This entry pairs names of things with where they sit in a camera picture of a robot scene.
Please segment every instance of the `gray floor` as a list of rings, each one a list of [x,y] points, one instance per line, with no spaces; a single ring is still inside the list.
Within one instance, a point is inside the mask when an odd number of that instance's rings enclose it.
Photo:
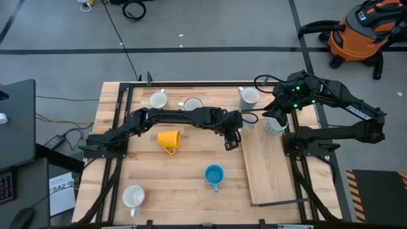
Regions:
[[[363,0],[294,0],[301,24],[315,20],[341,20]],[[15,11],[18,0],[0,0],[0,31]],[[273,46],[299,47],[296,29],[287,0],[156,0],[146,2],[146,17],[128,22],[118,6],[109,12],[127,48],[179,48]],[[306,35],[308,47],[320,47],[315,35]],[[82,50],[120,49],[120,40],[100,1],[91,12],[83,13],[75,0],[25,0],[1,50]],[[251,80],[259,74],[286,78],[305,68],[301,52],[188,52],[131,53],[138,74],[149,71],[160,80]],[[386,117],[386,140],[374,145],[339,141],[336,154],[341,169],[407,170],[407,78],[404,52],[384,54],[383,79],[371,79],[373,69],[360,63],[346,63],[332,70],[329,53],[310,53],[315,74],[338,79],[350,91],[373,106],[380,106]],[[33,78],[37,94],[72,99],[97,99],[104,81],[134,81],[135,76],[124,53],[0,55],[0,83]],[[97,102],[67,102],[37,99],[37,112],[56,120],[92,121]],[[325,108],[328,122],[352,124],[348,113]],[[37,122],[37,142],[45,143],[55,134],[72,128],[69,124]],[[69,135],[72,142],[78,135]],[[73,155],[63,145],[59,151]],[[67,223],[71,212],[53,218],[54,225]]]

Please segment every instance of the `wooden table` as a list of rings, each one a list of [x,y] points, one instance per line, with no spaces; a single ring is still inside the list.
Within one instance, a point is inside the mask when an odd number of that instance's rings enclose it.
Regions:
[[[119,84],[118,82],[104,83],[93,127],[94,134],[102,134],[112,127]],[[198,97],[204,106],[221,107],[230,111],[238,107],[237,87],[167,87],[165,89],[169,97],[170,109],[178,109],[177,103],[185,101],[188,97]],[[149,107],[149,97],[159,90],[160,88],[157,87],[134,89],[131,111]],[[260,93],[260,96],[258,107],[273,101],[271,94]],[[122,101],[123,107],[126,103],[125,98],[126,96]],[[123,123],[123,116],[124,111],[121,112],[119,125]],[[298,119],[300,125],[318,128],[313,106],[298,111]],[[175,155],[168,155],[156,143],[157,133],[167,130],[181,131],[181,147]],[[145,225],[148,219],[152,219],[155,225],[257,224],[259,219],[265,219],[266,223],[299,223],[298,204],[251,207],[252,200],[242,147],[225,151],[223,143],[223,137],[214,134],[213,131],[178,124],[155,125],[141,137],[131,137],[128,154],[121,168],[114,224]],[[283,154],[281,148],[277,153]],[[314,191],[328,209],[340,218],[341,212],[329,165],[312,157],[308,157],[307,160]],[[83,172],[73,222],[82,218],[97,198],[105,162],[106,159],[97,159]],[[219,186],[219,193],[214,193],[212,186],[204,180],[205,168],[213,163],[220,164],[224,168],[225,178]],[[286,179],[275,179],[275,185],[292,186],[288,158],[283,158],[280,166],[285,168],[282,171],[288,171],[288,173],[279,174],[274,171],[270,174],[273,177],[286,177]],[[131,184],[143,186],[149,196],[135,218],[130,217],[130,209],[121,201],[123,190]],[[107,220],[110,198],[108,195],[105,201],[103,220]],[[307,217],[311,219],[309,203],[305,203],[305,207]]]

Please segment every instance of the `blue mug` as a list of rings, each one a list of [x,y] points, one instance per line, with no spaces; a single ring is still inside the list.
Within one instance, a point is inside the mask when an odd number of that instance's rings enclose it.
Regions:
[[[223,181],[223,169],[220,165],[210,165],[205,169],[205,180],[213,185],[215,192],[219,191],[217,187]]]

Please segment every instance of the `shop vacuum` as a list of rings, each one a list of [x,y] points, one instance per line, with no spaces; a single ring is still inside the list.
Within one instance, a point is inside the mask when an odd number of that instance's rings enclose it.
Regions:
[[[321,32],[318,38],[328,42],[334,55],[329,65],[336,69],[347,61],[362,61],[374,66],[373,79],[379,80],[383,71],[382,50],[405,33],[407,0],[370,0],[353,7],[341,21],[321,20],[304,25],[304,34]]]

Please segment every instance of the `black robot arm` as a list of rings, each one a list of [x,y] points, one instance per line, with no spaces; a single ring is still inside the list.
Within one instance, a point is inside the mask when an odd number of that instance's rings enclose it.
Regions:
[[[192,111],[141,108],[132,112],[122,126],[108,130],[103,135],[90,135],[86,145],[103,143],[103,147],[114,149],[120,140],[133,135],[140,136],[157,123],[190,124],[196,128],[213,130],[215,134],[224,136],[224,146],[228,151],[238,147],[240,136],[237,129],[243,126],[242,115],[238,111],[228,112],[212,107],[196,108]]]
[[[293,73],[287,81],[281,81],[272,93],[275,100],[267,105],[263,116],[276,118],[284,126],[285,114],[303,107],[315,104],[325,104],[332,108],[342,108],[357,116],[362,121],[349,127],[312,129],[299,127],[295,138],[290,139],[289,146],[301,150],[307,144],[322,139],[356,139],[361,142],[378,143],[384,139],[382,132],[384,112],[380,108],[373,108],[363,100],[354,97],[348,88],[334,80],[325,80],[306,73]]]

